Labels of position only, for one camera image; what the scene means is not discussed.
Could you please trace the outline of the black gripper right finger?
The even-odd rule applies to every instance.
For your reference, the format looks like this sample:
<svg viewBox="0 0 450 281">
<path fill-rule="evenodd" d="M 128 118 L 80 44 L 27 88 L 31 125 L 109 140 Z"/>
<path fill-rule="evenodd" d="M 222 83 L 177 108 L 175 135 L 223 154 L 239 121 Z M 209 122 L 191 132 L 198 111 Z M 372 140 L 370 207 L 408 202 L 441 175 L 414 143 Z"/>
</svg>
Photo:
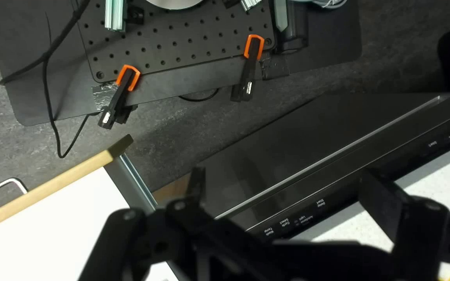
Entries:
<svg viewBox="0 0 450 281">
<path fill-rule="evenodd" d="M 369 171 L 359 180 L 358 200 L 392 243 L 392 252 L 403 252 L 402 221 L 408 202 L 406 193 L 394 182 Z"/>
</svg>

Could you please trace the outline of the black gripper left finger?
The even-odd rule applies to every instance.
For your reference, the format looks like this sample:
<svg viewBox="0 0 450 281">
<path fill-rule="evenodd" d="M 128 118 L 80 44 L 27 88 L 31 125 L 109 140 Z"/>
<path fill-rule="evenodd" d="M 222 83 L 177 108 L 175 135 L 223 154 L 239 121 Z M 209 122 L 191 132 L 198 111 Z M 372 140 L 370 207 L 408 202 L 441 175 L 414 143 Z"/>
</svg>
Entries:
<svg viewBox="0 0 450 281">
<path fill-rule="evenodd" d="M 206 169 L 194 168 L 189 177 L 186 199 L 195 205 L 202 204 L 206 191 Z"/>
</svg>

